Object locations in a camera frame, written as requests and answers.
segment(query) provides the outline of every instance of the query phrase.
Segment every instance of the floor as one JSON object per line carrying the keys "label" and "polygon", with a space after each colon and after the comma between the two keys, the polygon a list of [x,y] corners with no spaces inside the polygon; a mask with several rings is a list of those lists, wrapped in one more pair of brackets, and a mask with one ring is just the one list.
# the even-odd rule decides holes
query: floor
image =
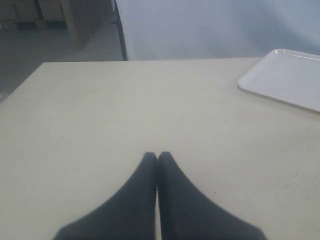
{"label": "floor", "polygon": [[82,49],[73,48],[64,23],[49,30],[36,28],[0,32],[0,103],[42,63],[121,61],[118,30],[110,15]]}

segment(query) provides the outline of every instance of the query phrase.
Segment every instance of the table surface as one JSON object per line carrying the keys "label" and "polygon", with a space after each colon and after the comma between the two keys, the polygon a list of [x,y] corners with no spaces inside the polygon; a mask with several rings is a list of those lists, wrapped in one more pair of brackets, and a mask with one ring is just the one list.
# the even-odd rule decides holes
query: table surface
{"label": "table surface", "polygon": [[0,105],[0,239],[52,239],[146,151],[268,239],[318,239],[320,115],[239,90],[258,60],[43,64]]}

